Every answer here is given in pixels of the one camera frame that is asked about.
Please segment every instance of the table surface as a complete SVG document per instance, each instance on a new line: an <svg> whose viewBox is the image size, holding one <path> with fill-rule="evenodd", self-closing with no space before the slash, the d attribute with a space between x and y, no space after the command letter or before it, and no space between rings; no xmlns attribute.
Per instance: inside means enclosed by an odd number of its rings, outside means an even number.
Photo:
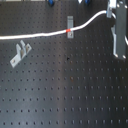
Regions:
<svg viewBox="0 0 128 128"><path fill-rule="evenodd" d="M1 3L0 35L66 29L67 16L78 26L106 8L102 0ZM0 41L0 128L127 128L128 59L113 56L114 24L101 15L74 39L23 39L32 51L14 69L20 40Z"/></svg>

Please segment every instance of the white cable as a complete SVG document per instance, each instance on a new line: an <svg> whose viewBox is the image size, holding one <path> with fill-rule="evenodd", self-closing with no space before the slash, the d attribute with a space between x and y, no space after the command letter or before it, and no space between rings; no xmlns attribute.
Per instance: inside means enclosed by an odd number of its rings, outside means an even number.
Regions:
<svg viewBox="0 0 128 128"><path fill-rule="evenodd" d="M82 29L84 27L86 27L88 24L90 24L96 17L98 17L99 15L101 14L106 14L106 11L100 11L98 13L96 13L90 20L88 20L86 23L84 23L83 25L80 25L78 27L74 27L74 28L71 28L71 31L76 31L76 30L79 30L79 29Z"/></svg>
<svg viewBox="0 0 128 128"><path fill-rule="evenodd" d="M96 17L101 14L106 14L106 11L100 11L96 13L90 20L88 20L85 24L80 25L78 27L71 28L71 31L79 30L86 27L89 23L91 23ZM0 40L9 40L9 39L23 39L23 38L33 38L33 37L41 37L41 36L54 36L58 34L66 33L66 30L51 32L51 33L37 33L37 34L28 34L28 35L15 35L15 36L0 36Z"/></svg>

